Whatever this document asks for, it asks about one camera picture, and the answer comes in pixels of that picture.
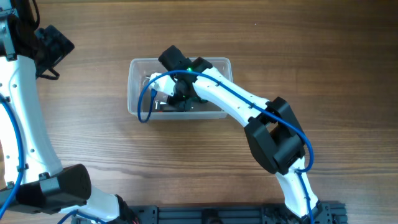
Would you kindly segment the green handled screwdriver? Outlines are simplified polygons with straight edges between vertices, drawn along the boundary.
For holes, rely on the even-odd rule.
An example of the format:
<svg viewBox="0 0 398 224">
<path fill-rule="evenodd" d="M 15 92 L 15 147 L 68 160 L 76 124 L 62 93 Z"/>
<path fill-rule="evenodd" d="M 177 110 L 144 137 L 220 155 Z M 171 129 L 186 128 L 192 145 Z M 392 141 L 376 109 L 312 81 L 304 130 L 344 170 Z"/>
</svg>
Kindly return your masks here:
<svg viewBox="0 0 398 224">
<path fill-rule="evenodd" d="M 195 98 L 194 98 L 194 101 L 195 101 L 195 102 L 198 102 L 198 103 L 201 103 L 201 104 L 204 104 L 204 103 L 207 103 L 207 102 L 208 102 L 208 100 L 204 100 L 204 99 L 202 99 L 202 98 L 200 98 L 200 97 L 195 97 Z"/>
</svg>

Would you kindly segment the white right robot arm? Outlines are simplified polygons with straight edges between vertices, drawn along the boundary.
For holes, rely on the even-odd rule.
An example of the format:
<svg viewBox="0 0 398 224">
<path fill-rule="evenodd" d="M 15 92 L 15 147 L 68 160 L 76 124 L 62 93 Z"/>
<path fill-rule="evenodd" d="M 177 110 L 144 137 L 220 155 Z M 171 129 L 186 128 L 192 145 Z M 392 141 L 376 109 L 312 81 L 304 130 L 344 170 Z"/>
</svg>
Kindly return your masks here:
<svg viewBox="0 0 398 224">
<path fill-rule="evenodd" d="M 201 57 L 190 60 L 174 45 L 158 61 L 166 71 L 150 76 L 151 95 L 166 94 L 173 112 L 189 111 L 193 102 L 210 102 L 227 112 L 244 128 L 257 163 L 276 175 L 285 206 L 314 223 L 318 197 L 307 177 L 314 162 L 313 147 L 290 105 L 280 97 L 270 101 L 253 95 L 225 78 L 211 62 Z"/>
</svg>

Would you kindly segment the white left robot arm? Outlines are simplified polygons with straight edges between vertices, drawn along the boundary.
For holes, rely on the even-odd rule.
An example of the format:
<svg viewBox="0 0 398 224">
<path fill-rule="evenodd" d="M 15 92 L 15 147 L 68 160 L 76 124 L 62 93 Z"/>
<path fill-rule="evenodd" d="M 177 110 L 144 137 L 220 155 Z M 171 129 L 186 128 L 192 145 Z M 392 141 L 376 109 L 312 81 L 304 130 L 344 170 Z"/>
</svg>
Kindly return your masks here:
<svg viewBox="0 0 398 224">
<path fill-rule="evenodd" d="M 50 142 L 36 80 L 57 80 L 55 66 L 73 49 L 54 26 L 41 28 L 35 1 L 1 2 L 1 211 L 138 223 L 120 196 L 91 184 L 84 165 L 62 166 Z"/>
</svg>

